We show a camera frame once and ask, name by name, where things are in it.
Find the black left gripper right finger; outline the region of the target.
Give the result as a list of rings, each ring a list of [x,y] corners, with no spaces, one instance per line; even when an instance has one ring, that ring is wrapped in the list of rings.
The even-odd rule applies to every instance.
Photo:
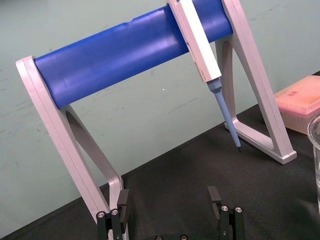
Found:
[[[232,208],[223,204],[220,193],[215,186],[208,186],[207,190],[213,213],[218,221],[218,239],[243,240],[244,209],[241,206]]]

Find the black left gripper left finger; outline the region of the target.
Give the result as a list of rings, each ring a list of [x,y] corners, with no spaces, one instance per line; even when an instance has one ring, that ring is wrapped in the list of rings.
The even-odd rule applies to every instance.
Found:
[[[114,240],[123,240],[130,215],[130,190],[123,189],[119,193],[117,208],[110,212],[99,211],[96,214],[97,239],[108,240],[112,230]]]

